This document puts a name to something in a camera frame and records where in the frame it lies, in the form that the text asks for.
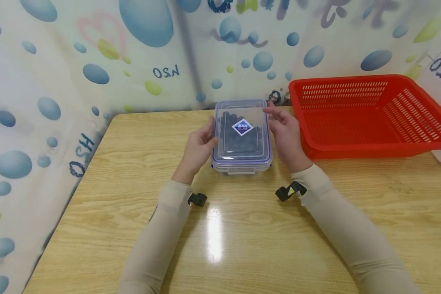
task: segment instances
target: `sleeve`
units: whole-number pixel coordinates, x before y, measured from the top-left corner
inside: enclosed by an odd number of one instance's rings
[[[421,293],[382,232],[335,189],[316,165],[292,174],[300,197],[367,294]]]
[[[191,186],[169,181],[155,211],[137,239],[124,269],[119,294],[156,294],[189,215]]]

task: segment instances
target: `red plastic basket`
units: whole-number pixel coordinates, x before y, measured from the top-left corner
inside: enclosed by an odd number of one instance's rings
[[[401,75],[289,84],[310,158],[409,157],[441,149],[441,107]]]

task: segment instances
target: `shower curtain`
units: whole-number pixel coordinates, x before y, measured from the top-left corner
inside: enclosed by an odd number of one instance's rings
[[[441,0],[0,1],[0,294],[25,287],[116,114],[420,79],[440,52]]]

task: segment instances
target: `hand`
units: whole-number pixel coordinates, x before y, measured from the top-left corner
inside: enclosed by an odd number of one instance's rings
[[[279,159],[286,164],[290,173],[303,171],[313,165],[301,147],[299,122],[289,112],[268,101],[263,109],[268,115],[268,123],[274,135],[274,143]]]
[[[209,159],[212,149],[217,145],[218,139],[213,138],[213,134],[214,117],[211,116],[204,126],[189,134],[183,158],[171,177],[172,180],[191,185],[194,176]]]

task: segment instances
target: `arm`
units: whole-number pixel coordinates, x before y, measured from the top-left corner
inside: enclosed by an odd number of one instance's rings
[[[300,197],[320,229],[368,294],[421,293],[382,232],[316,165],[292,174],[308,191]]]
[[[122,270],[119,294],[159,293],[189,215],[191,186],[169,181],[154,214],[135,242]]]
[[[298,121],[269,107],[269,126],[280,160],[292,178],[307,188],[301,204],[356,275],[367,294],[420,293],[379,229],[335,189],[326,174],[304,154]]]
[[[127,258],[119,294],[160,292],[189,215],[187,201],[192,194],[191,183],[217,144],[217,138],[212,138],[213,129],[214,118],[210,117],[202,128],[189,134],[183,158],[171,181],[162,188],[154,214]]]

